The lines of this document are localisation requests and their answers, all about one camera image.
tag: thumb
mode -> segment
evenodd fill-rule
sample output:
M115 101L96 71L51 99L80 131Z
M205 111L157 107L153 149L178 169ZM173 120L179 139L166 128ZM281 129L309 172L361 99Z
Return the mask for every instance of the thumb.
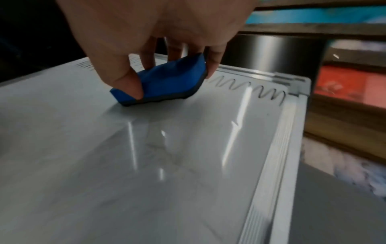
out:
M102 81L139 100L144 96L139 76L130 66L128 55L111 53L88 54Z

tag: finger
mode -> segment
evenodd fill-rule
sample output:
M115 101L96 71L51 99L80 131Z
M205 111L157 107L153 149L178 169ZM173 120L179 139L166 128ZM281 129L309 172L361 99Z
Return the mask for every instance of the finger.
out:
M140 59L142 66L148 70L156 66L154 53L156 52L157 38L150 37L145 45L140 50Z
M139 100L144 96L141 80L130 66L128 55L88 53L88 57L102 81Z
M193 44L188 45L188 48L189 48L188 56L193 56L197 53L203 53L204 49L205 49L204 46L197 46L197 45L193 45Z
M181 58L184 50L184 44L182 42L166 38L166 44L168 46L168 62Z
M207 79L209 79L213 75L213 73L220 65L222 56L225 53L225 49L226 44L209 48L208 57L206 59L206 68L208 70L208 76L206 77Z

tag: gray floor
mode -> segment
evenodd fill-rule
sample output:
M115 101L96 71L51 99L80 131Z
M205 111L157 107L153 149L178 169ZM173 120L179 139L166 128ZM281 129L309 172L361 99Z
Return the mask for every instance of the gray floor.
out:
M384 244L386 203L301 163L290 244Z

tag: blue surface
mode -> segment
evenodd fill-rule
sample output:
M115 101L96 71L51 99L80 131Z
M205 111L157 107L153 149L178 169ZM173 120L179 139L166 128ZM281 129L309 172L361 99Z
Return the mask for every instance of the blue surface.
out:
M159 101L157 97L160 96L162 100L178 98L176 96L186 97L186 94L202 80L204 73L206 73L206 66L203 54L167 62L150 70L143 70L138 73L138 76L141 78L144 98L138 102ZM113 88L110 92L121 104L137 102L121 90Z
M246 23L386 23L386 6L255 11Z

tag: blue eraser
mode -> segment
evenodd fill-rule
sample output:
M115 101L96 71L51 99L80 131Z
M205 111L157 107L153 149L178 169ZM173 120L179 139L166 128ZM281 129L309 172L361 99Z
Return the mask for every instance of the blue eraser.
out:
M197 54L138 72L144 89L141 100L115 88L110 92L123 106L188 98L198 91L206 75L204 55Z

